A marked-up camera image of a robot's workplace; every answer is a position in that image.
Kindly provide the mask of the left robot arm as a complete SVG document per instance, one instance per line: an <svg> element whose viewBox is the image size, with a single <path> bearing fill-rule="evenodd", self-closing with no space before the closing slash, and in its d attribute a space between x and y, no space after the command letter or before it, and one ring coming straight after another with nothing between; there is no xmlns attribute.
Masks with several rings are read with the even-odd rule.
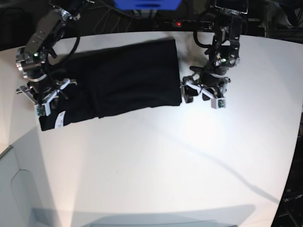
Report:
<svg viewBox="0 0 303 227"><path fill-rule="evenodd" d="M212 18L210 29L214 36L212 44L203 44L198 40L198 29L193 31L194 41L205 49L208 61L203 67L191 66L193 74L182 79L181 91L186 103L201 95L214 109L226 107L224 94L231 81L226 73L240 61L240 35L248 8L247 0L209 0L206 10L199 14L196 20L199 26L205 17Z"/></svg>

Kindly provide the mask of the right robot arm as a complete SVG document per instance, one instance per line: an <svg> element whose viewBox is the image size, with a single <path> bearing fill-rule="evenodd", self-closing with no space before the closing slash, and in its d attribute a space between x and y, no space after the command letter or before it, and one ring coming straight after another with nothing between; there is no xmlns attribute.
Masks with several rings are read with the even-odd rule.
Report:
<svg viewBox="0 0 303 227"><path fill-rule="evenodd" d="M79 24L81 13L93 0L51 0L50 11L40 19L27 44L17 51L16 67L29 81L25 92L33 91L34 104L42 106L48 92L61 90L50 72L49 56L57 57L53 47L64 36L65 27Z"/></svg>

